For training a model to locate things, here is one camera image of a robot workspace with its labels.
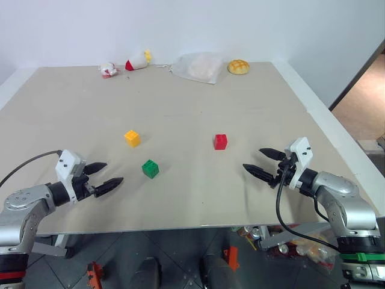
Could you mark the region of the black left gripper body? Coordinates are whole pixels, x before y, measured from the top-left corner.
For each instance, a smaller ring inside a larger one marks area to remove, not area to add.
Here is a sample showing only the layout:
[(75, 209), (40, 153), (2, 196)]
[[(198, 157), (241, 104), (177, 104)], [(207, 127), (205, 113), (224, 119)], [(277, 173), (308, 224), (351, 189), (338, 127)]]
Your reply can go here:
[(88, 183), (89, 177), (85, 173), (72, 178), (72, 188), (75, 192), (76, 200), (81, 201), (95, 193), (95, 188)]

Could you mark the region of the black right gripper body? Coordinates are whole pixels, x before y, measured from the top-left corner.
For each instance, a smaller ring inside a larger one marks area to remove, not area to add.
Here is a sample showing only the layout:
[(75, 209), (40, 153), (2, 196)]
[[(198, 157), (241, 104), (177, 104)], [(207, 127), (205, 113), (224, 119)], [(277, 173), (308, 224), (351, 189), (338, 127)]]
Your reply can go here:
[(279, 161), (277, 174), (269, 182), (269, 186), (271, 188), (275, 188), (280, 183), (282, 183), (284, 186), (288, 186), (297, 169), (297, 155), (295, 153), (291, 153), (287, 157), (283, 152), (281, 152), (279, 156), (276, 157), (276, 160)]

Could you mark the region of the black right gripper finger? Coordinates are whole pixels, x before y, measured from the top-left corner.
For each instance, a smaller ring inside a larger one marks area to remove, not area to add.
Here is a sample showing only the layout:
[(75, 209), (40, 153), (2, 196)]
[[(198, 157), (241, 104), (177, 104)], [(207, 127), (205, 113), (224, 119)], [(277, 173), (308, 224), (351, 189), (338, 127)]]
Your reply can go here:
[(264, 171), (264, 169), (255, 166), (253, 164), (243, 164), (243, 168), (255, 178), (258, 178), (264, 182), (272, 182), (274, 177), (272, 174)]
[(283, 161), (285, 159), (284, 152), (280, 152), (273, 148), (261, 148), (259, 151), (272, 160)]

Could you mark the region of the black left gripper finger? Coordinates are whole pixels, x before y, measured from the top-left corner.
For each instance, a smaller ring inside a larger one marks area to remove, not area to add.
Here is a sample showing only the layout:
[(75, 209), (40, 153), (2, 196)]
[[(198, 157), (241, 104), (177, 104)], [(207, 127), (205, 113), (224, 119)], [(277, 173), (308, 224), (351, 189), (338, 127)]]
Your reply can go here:
[(94, 188), (94, 192), (93, 192), (94, 197), (103, 196), (106, 193), (114, 190), (123, 182), (123, 180), (124, 180), (123, 177), (118, 177), (118, 178), (111, 178), (105, 181), (100, 186), (97, 186)]
[(102, 170), (106, 166), (107, 166), (107, 163), (102, 163), (102, 162), (95, 162), (95, 163), (87, 164), (84, 167), (84, 173), (86, 175), (92, 175), (92, 174)]

